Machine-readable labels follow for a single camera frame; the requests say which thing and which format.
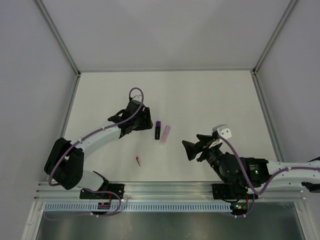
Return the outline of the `left aluminium frame post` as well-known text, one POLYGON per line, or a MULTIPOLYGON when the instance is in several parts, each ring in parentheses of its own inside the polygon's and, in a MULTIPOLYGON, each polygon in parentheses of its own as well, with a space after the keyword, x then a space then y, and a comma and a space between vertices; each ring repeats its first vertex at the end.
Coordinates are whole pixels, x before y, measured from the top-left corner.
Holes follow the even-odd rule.
POLYGON ((44 22, 46 23, 49 31, 53 35, 55 41, 57 42, 59 48, 62 51, 62 54, 64 55, 66 61, 72 68, 73 72, 77 77, 81 75, 81 71, 77 67, 76 62, 74 61, 65 41, 63 40, 53 18, 51 17, 45 3, 42 0, 33 0, 34 5, 37 7, 40 15, 42 16, 44 22))

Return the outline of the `black purple highlighter pen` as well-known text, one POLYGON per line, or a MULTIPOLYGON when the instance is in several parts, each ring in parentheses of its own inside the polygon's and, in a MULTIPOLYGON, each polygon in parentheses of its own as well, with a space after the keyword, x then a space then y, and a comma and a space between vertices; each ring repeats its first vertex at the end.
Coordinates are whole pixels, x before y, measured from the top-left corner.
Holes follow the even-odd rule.
POLYGON ((155 140, 159 140, 161 136, 161 127, 160 126, 156 126, 155 127, 155 135, 154 135, 154 139, 155 140))

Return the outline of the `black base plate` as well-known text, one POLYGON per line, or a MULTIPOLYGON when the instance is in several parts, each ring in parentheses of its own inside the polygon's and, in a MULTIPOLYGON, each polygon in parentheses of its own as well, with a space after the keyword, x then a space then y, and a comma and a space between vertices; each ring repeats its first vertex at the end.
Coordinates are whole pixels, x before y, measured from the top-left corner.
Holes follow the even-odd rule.
POLYGON ((97 191, 87 190, 83 188, 80 191, 79 198, 82 200, 117 200, 116 194, 121 200, 125 193, 125 184, 108 183, 104 184, 97 191))
POLYGON ((252 200, 258 199, 255 193, 248 193, 248 189, 239 185, 214 183, 211 185, 214 200, 252 200))

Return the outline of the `aluminium frame post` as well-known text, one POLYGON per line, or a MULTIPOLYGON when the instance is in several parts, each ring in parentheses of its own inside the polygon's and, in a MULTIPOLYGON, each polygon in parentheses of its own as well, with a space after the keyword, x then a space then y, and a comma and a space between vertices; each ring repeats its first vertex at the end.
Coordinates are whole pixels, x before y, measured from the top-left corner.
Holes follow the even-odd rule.
POLYGON ((46 23, 49 31, 53 35, 55 41, 57 42, 59 48, 62 51, 62 54, 64 55, 66 61, 72 68, 73 72, 77 77, 81 75, 81 71, 77 67, 76 62, 74 61, 65 41, 63 40, 53 18, 51 17, 45 3, 42 0, 33 0, 34 5, 37 7, 40 15, 42 16, 44 22, 46 23))
POLYGON ((276 42, 279 34, 281 33, 282 29, 284 28, 285 24, 287 23, 290 15, 294 11, 296 5, 299 3, 299 0, 290 0, 288 2, 288 5, 286 6, 285 10, 283 11, 279 21, 277 22, 270 38, 268 39, 265 47, 263 48, 262 53, 260 54, 255 66, 252 69, 252 74, 254 76, 257 76, 258 71, 262 67, 263 62, 265 61, 265 58, 267 57, 268 53, 270 52, 272 46, 276 42))

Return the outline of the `aluminium front rail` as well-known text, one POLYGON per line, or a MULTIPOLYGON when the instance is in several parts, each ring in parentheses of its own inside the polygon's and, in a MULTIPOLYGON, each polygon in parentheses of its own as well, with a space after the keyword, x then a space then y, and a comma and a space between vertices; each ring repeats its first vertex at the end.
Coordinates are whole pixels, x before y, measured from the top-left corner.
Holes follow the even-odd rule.
MULTIPOLYGON (((210 202, 213 200, 212 182, 125 182, 124 201, 132 202, 210 202)), ((35 201, 79 201, 80 188, 65 190, 40 182, 36 187, 35 201)), ((306 200, 303 190, 273 190, 268 188, 258 197, 260 202, 301 202, 306 200)))

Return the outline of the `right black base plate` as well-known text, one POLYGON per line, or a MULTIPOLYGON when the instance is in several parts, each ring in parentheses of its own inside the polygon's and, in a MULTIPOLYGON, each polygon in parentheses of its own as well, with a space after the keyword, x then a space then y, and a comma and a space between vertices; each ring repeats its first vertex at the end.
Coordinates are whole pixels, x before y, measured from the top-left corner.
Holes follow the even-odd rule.
POLYGON ((258 199, 255 193, 248 193, 248 189, 239 185, 214 183, 211 185, 214 200, 252 200, 258 199))

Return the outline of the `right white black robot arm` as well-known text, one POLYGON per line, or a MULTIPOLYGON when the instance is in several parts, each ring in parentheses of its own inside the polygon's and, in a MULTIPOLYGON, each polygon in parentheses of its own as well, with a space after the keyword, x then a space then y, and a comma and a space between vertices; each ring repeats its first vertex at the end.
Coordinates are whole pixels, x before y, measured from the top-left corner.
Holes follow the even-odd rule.
POLYGON ((227 186, 228 194, 239 199, 248 191, 263 195, 268 188, 287 190, 306 188, 310 193, 320 191, 320 160, 308 162, 278 162, 264 158, 240 157, 229 142, 229 132, 214 131, 196 136, 198 142, 181 143, 189 161, 206 161, 227 186))

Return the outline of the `pink marker pen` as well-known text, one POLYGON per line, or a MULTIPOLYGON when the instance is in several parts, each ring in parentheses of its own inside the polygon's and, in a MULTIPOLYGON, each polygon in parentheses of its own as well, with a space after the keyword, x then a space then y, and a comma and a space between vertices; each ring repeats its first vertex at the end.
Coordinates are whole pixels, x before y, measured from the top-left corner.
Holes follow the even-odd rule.
POLYGON ((169 133, 170 133, 170 130, 171 130, 171 126, 170 125, 166 125, 165 129, 164 129, 164 132, 162 134, 162 137, 160 139, 160 146, 163 147, 166 144, 168 136, 169 136, 169 133))

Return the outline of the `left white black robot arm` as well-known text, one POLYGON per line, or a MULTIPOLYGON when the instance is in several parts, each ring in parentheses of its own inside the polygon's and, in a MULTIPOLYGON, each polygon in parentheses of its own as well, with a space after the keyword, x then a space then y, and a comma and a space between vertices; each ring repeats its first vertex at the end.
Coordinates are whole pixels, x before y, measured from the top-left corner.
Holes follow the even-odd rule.
POLYGON ((109 181, 96 171, 85 170, 85 159, 133 131, 152 127, 150 108, 131 99, 125 109, 109 117, 99 129, 75 140, 57 139, 44 166, 49 185, 62 186, 65 190, 86 189, 97 199, 104 199, 109 193, 109 181))

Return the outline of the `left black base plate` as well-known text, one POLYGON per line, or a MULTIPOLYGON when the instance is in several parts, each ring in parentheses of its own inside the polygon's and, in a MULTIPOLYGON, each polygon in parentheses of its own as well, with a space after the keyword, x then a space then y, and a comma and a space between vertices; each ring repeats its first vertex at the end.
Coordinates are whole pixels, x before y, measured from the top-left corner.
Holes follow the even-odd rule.
POLYGON ((108 183, 104 184, 97 191, 87 190, 83 188, 80 191, 79 198, 82 200, 117 200, 116 194, 121 200, 125 193, 125 184, 108 183))

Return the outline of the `right aluminium frame post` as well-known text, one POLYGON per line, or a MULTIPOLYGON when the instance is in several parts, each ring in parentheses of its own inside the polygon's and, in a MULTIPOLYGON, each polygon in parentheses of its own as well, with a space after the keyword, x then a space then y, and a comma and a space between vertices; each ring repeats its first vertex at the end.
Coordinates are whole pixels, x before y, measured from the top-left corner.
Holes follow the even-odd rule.
POLYGON ((288 5, 286 6, 285 10, 283 11, 279 21, 277 22, 270 38, 268 39, 265 47, 263 48, 262 53, 260 54, 255 66, 252 69, 252 74, 254 76, 257 76, 258 71, 262 67, 263 62, 265 61, 265 58, 267 57, 268 53, 270 52, 272 46, 276 42, 279 34, 281 33, 282 29, 284 28, 285 24, 287 23, 290 15, 294 11, 296 5, 299 3, 299 0, 290 0, 288 2, 288 5))

